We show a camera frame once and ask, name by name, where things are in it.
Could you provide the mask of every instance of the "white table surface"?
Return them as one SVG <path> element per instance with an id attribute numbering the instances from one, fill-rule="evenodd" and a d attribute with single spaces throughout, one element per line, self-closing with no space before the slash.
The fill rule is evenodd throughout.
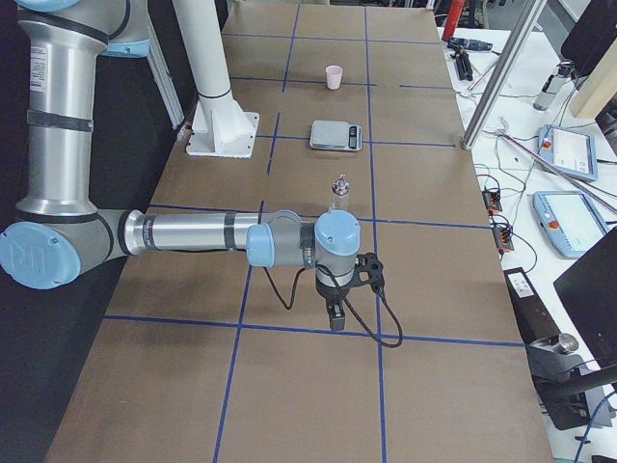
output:
<path id="1" fill-rule="evenodd" d="M 477 29 L 457 29 L 455 33 L 455 37 L 491 42 L 493 44 L 493 50 L 497 52 L 502 50 L 508 35 L 509 31 Z M 444 47 L 443 51 L 450 73 L 450 79 L 456 92 L 463 92 L 466 90 L 469 85 L 497 59 L 497 55 L 494 53 L 470 52 L 469 60 L 474 67 L 474 80 L 472 82 L 459 81 L 456 75 L 454 60 L 450 58 L 452 50 Z M 527 40 L 523 53 L 517 60 L 506 84 L 501 90 L 502 95 L 531 95 L 531 97 L 521 96 L 514 98 L 501 96 L 497 100 L 491 116 L 485 125 L 485 130 L 492 131 L 496 128 L 501 128 L 503 127 L 503 121 L 506 121 L 507 131 L 510 135 L 519 138 L 529 138 L 536 135 L 542 125 L 548 123 L 558 124 L 561 121 L 559 112 L 561 108 L 564 107 L 564 102 L 573 90 L 573 85 L 571 83 L 564 85 L 547 111 L 536 111 L 532 107 L 532 103 L 535 99 L 533 96 L 539 93 L 545 80 L 558 62 L 559 58 L 552 49 L 546 36 L 540 32 L 532 33 Z M 481 94 L 484 91 L 489 77 L 490 73 L 474 87 L 472 92 L 474 94 Z M 457 102 L 465 127 L 467 127 L 480 97 L 481 95 L 476 95 L 475 98 L 457 95 Z M 574 127 L 579 125 L 585 126 L 579 127 L 577 129 L 578 131 L 595 136 L 598 159 L 617 160 L 617 156 L 615 156 L 615 153 L 594 121 L 574 118 L 566 108 L 561 126 Z M 537 149 L 538 139 L 535 138 L 522 143 L 534 150 Z M 532 165 L 531 158 L 528 154 L 514 148 L 505 140 L 500 140 L 498 142 L 497 158 L 495 144 L 496 138 L 489 133 L 484 133 L 478 139 L 472 149 L 473 161 L 476 164 L 476 172 L 478 174 L 490 174 L 495 177 L 499 181 L 502 189 L 514 188 L 516 190 L 521 190 L 523 186 L 521 182 L 503 173 L 498 166 L 500 165 L 504 171 L 512 176 L 525 179 Z M 617 166 L 606 164 L 599 165 L 599 173 L 599 179 L 593 184 L 611 193 L 617 194 Z M 495 186 L 495 183 L 486 177 L 479 177 L 478 181 L 481 187 L 485 182 L 489 188 Z M 563 333 L 573 334 L 581 341 L 577 329 L 568 317 L 552 285 L 557 277 L 575 261 L 573 259 L 563 259 L 560 257 L 556 250 L 552 248 L 544 232 L 538 225 L 538 220 L 531 204 L 531 196 L 534 192 L 542 190 L 571 191 L 575 190 L 575 188 L 566 180 L 544 172 L 540 168 L 535 168 L 531 171 L 527 181 L 518 213 L 516 212 L 516 205 L 520 194 L 513 191 L 502 192 L 501 203 L 503 206 L 503 215 L 511 222 L 516 216 L 516 221 L 514 223 L 515 233 L 527 240 L 538 254 L 538 262 L 527 276 L 535 286 L 544 304 L 547 306 L 555 323 Z M 617 200 L 602 193 L 598 194 L 609 203 L 617 206 Z M 607 221 L 617 219 L 617 217 L 599 205 L 598 210 Z M 524 270 L 529 269 L 534 261 L 533 252 L 516 237 L 514 238 L 514 246 L 515 251 L 513 253 L 506 253 L 504 255 L 501 261 L 502 268 L 504 270 L 514 267 L 522 267 Z M 583 360 L 590 360 L 593 358 L 588 348 L 582 342 L 577 354 L 580 355 Z M 590 363 L 588 366 L 590 368 L 597 367 L 595 363 Z M 604 390 L 606 393 L 609 393 L 612 391 L 612 388 L 605 387 Z M 611 399 L 611 404 L 613 407 L 617 407 L 617 399 L 615 396 Z M 578 447 L 578 441 L 575 440 L 575 436 L 581 436 L 584 432 L 584 427 L 559 431 L 552 425 L 548 416 L 545 417 L 545 424 L 549 435 L 550 446 L 555 458 L 573 460 Z M 613 427 L 592 429 L 589 439 L 592 442 L 584 446 L 580 461 L 591 461 L 592 454 L 602 454 L 604 456 L 617 458 L 617 422 L 615 420 L 613 420 Z"/>

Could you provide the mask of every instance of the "wooden table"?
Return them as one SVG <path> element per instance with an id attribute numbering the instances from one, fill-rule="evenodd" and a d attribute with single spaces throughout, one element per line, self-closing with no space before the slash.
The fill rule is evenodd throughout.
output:
<path id="1" fill-rule="evenodd" d="M 131 258 L 47 461 L 551 461 L 431 13 L 239 2 L 224 44 L 253 157 L 178 144 L 151 211 L 317 216 L 345 172 L 405 341 L 350 316 L 331 333 L 310 273 L 287 312 L 239 253 Z M 311 150 L 315 119 L 361 124 L 362 151 Z M 273 271 L 283 291 L 295 270 Z M 350 297 L 395 334 L 369 289 Z"/>

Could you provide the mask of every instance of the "white mounting base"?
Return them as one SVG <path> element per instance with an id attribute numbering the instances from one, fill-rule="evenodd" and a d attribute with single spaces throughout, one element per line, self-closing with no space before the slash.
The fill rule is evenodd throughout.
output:
<path id="1" fill-rule="evenodd" d="M 230 111 L 210 110 L 212 130 L 206 120 L 206 111 L 198 101 L 193 119 L 193 134 L 186 152 L 194 156 L 250 158 L 255 145 L 259 124 L 258 113 L 242 111 L 240 105 L 231 101 Z"/>

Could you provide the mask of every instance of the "blue tape line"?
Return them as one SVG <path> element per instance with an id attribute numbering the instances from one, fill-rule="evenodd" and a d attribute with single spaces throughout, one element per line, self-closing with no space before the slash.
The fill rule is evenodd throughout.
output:
<path id="1" fill-rule="evenodd" d="M 265 80 L 266 82 L 282 82 L 283 79 L 273 79 L 269 77 L 230 77 L 230 80 Z"/>
<path id="2" fill-rule="evenodd" d="M 277 113 L 277 121 L 274 124 L 274 135 L 272 136 L 272 145 L 270 145 L 270 158 L 268 159 L 268 167 L 266 168 L 266 176 L 270 175 L 272 170 L 272 158 L 274 157 L 274 146 L 277 143 L 277 134 L 279 133 L 279 121 L 281 113 Z"/>
<path id="3" fill-rule="evenodd" d="M 242 328 L 246 328 L 249 330 L 258 330 L 258 331 L 282 331 L 286 333 L 305 333 L 311 335 L 328 335 L 328 336 L 347 336 L 347 337 L 360 337 L 360 338 L 368 338 L 369 335 L 365 332 L 355 332 L 355 331 L 330 331 L 330 330 L 317 330 L 311 328 L 295 328 L 289 326 L 269 326 L 269 325 L 253 325 L 253 324 L 243 324 Z"/>
<path id="4" fill-rule="evenodd" d="M 231 80 L 255 80 L 266 82 L 289 82 L 295 84 L 316 84 L 325 85 L 323 80 L 302 80 L 302 79 L 273 79 L 268 77 L 230 77 Z M 341 82 L 340 85 L 366 85 L 363 82 Z M 377 87 L 377 84 L 370 84 L 371 87 Z"/>
<path id="5" fill-rule="evenodd" d="M 309 137 L 291 137 L 288 135 L 279 135 L 279 140 L 302 140 L 303 142 L 306 142 L 308 140 L 310 140 Z"/>
<path id="6" fill-rule="evenodd" d="M 401 89 L 451 90 L 452 92 L 454 92 L 454 89 L 452 89 L 452 87 L 437 87 L 437 86 L 431 86 L 431 85 L 404 85 L 404 84 L 401 84 L 401 85 L 399 85 L 399 87 Z"/>
<path id="7" fill-rule="evenodd" d="M 103 318 L 107 320 L 121 320 L 121 321 L 136 321 L 141 323 L 163 323 L 170 325 L 197 325 L 197 326 L 211 326 L 214 328 L 239 328 L 238 323 L 227 323 L 220 321 L 202 321 L 202 320 L 190 320 L 182 318 L 161 318 L 154 316 L 136 316 L 136 315 L 112 315 L 106 314 Z M 311 328 L 297 328 L 288 326 L 272 326 L 272 325 L 255 325 L 242 323 L 242 329 L 258 330 L 258 331 L 282 331 L 287 333 L 304 333 L 310 335 L 328 335 L 328 336 L 343 336 L 343 337 L 360 337 L 368 338 L 368 334 L 365 332 L 355 331 L 330 331 L 319 330 Z M 382 339 L 395 340 L 398 339 L 398 335 L 382 334 Z M 435 338 L 426 336 L 404 336 L 403 340 L 411 340 L 417 342 L 439 342 L 448 344 L 471 344 L 471 345 L 487 345 L 496 347 L 524 347 L 522 342 L 510 342 L 503 340 L 463 340 L 457 338 Z"/>
<path id="8" fill-rule="evenodd" d="M 452 143 L 422 143 L 422 142 L 373 142 L 374 145 L 411 145 L 413 147 L 446 147 L 456 148 Z"/>
<path id="9" fill-rule="evenodd" d="M 275 34 L 241 34 L 237 32 L 222 32 L 222 37 L 261 37 L 263 39 L 291 39 L 286 35 L 277 36 Z"/>
<path id="10" fill-rule="evenodd" d="M 238 354 L 238 345 L 240 344 L 240 334 L 242 332 L 242 320 L 244 318 L 244 311 L 246 310 L 246 306 L 247 306 L 247 297 L 249 295 L 249 287 L 251 286 L 251 274 L 252 273 L 253 273 L 253 268 L 249 266 L 249 270 L 247 271 L 247 281 L 244 285 L 244 294 L 242 296 L 242 306 L 240 308 L 240 316 L 238 317 L 238 327 L 236 329 L 235 340 L 233 342 L 231 362 L 229 363 L 228 382 L 225 386 L 225 398 L 223 399 L 223 408 L 221 410 L 221 418 L 219 420 L 219 431 L 216 436 L 214 456 L 212 457 L 213 463 L 218 462 L 219 453 L 221 451 L 221 442 L 223 441 L 223 430 L 225 428 L 225 419 L 227 417 L 227 412 L 228 412 L 229 393 L 231 392 L 231 382 L 233 381 L 233 372 L 235 371 L 235 359 Z"/>
<path id="11" fill-rule="evenodd" d="M 388 40 L 372 40 L 371 43 L 409 43 L 412 45 L 439 45 L 442 46 L 440 41 L 388 41 Z"/>
<path id="12" fill-rule="evenodd" d="M 300 4 L 296 8 L 296 18 L 293 21 L 293 31 L 291 32 L 291 43 L 289 44 L 289 53 L 287 54 L 287 66 L 285 67 L 285 76 L 282 81 L 281 93 L 285 93 L 285 86 L 287 85 L 287 75 L 289 74 L 289 63 L 291 62 L 291 50 L 293 49 L 293 41 L 296 37 L 296 28 L 298 27 L 298 16 L 300 16 Z"/>
<path id="13" fill-rule="evenodd" d="M 441 222 L 420 222 L 420 221 L 410 221 L 410 220 L 388 220 L 388 219 L 376 219 L 376 222 L 380 224 L 422 225 L 426 227 L 447 227 L 447 228 L 454 228 L 454 229 L 492 230 L 492 227 L 489 225 L 444 224 Z"/>
<path id="14" fill-rule="evenodd" d="M 382 434 L 382 463 L 388 463 L 388 440 L 386 435 L 386 391 L 384 379 L 384 353 L 381 344 L 377 349 L 377 363 L 379 365 L 379 422 Z"/>
<path id="15" fill-rule="evenodd" d="M 396 340 L 398 339 L 398 336 L 382 335 L 382 338 Z M 495 347 L 524 347 L 524 343 L 522 342 L 510 342 L 505 340 L 461 340 L 457 338 L 435 338 L 430 336 L 404 336 L 403 340 L 415 340 L 419 342 L 439 342 L 445 344 L 490 345 Z"/>
<path id="16" fill-rule="evenodd" d="M 237 328 L 237 323 L 225 323 L 222 321 L 185 320 L 181 318 L 160 318 L 155 316 L 112 315 L 104 316 L 107 320 L 144 321 L 148 323 L 165 323 L 171 325 L 199 325 L 214 326 L 217 328 Z"/>
<path id="17" fill-rule="evenodd" d="M 271 136 L 262 136 L 263 138 L 274 138 Z M 308 140 L 308 138 L 300 138 L 300 137 L 284 137 L 277 136 L 277 140 L 281 139 L 291 139 L 291 140 Z M 171 205 L 171 204 L 151 204 L 150 207 L 158 207 L 160 209 L 176 209 L 176 210 L 199 210 L 203 212 L 237 212 L 240 214 L 257 214 L 256 210 L 245 210 L 245 209 L 221 209 L 217 207 L 196 207 L 190 205 Z M 308 219 L 316 219 L 318 216 L 316 215 L 303 215 L 300 214 L 303 218 Z M 458 229 L 479 229 L 479 230 L 491 230 L 491 226 L 489 225 L 469 225 L 469 224 L 446 224 L 442 222 L 422 222 L 419 220 L 398 220 L 398 219 L 379 219 L 379 218 L 364 218 L 359 217 L 358 220 L 360 222 L 376 222 L 378 224 L 397 224 L 397 225 L 420 225 L 424 227 L 447 227 L 447 228 L 458 228 Z"/>
<path id="18" fill-rule="evenodd" d="M 305 37 L 305 36 L 277 36 L 269 34 L 240 34 L 234 32 L 221 33 L 223 37 L 253 37 L 253 38 L 265 38 L 265 39 L 300 39 L 303 41 L 368 41 L 369 43 L 409 43 L 415 45 L 439 45 L 442 43 L 439 41 L 388 41 L 388 40 L 367 40 L 367 39 L 340 39 L 337 37 Z"/>
<path id="19" fill-rule="evenodd" d="M 364 50 L 366 52 L 366 98 L 368 109 L 368 148 L 369 148 L 369 160 L 370 160 L 370 194 L 371 194 L 371 213 L 372 213 L 372 225 L 373 225 L 373 249 L 375 254 L 378 254 L 377 244 L 377 201 L 375 194 L 375 169 L 374 169 L 374 155 L 373 155 L 373 120 L 371 109 L 371 97 L 370 97 L 370 53 L 368 50 L 368 16 L 366 9 L 364 9 Z M 377 336 L 381 337 L 382 323 L 381 323 L 381 308 L 379 305 L 379 298 L 375 294 L 375 313 L 377 319 Z M 386 430 L 386 397 L 384 386 L 384 358 L 383 347 L 380 343 L 377 343 L 377 366 L 378 366 L 378 380 L 379 380 L 379 422 L 380 422 L 380 434 L 381 434 L 381 447 L 382 447 L 382 463 L 388 463 L 388 440 Z"/>

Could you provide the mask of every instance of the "blue joint cap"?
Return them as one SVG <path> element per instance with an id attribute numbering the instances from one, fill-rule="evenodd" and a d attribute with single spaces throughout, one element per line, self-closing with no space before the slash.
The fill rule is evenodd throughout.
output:
<path id="1" fill-rule="evenodd" d="M 0 234 L 0 264 L 18 283 L 51 289 L 75 280 L 81 261 L 75 248 L 42 224 L 17 222 Z"/>
<path id="2" fill-rule="evenodd" d="M 253 267 L 274 265 L 274 236 L 267 224 L 252 225 L 247 232 L 247 260 Z"/>
<path id="3" fill-rule="evenodd" d="M 330 254 L 354 256 L 360 249 L 360 223 L 346 210 L 333 209 L 317 219 L 315 239 Z"/>
<path id="4" fill-rule="evenodd" d="M 54 13 L 72 7 L 80 0 L 15 0 L 17 5 L 28 10 L 43 13 Z"/>
<path id="5" fill-rule="evenodd" d="M 144 58 L 149 52 L 150 39 L 144 41 L 110 41 L 107 44 L 107 49 L 101 55 L 114 58 Z"/>

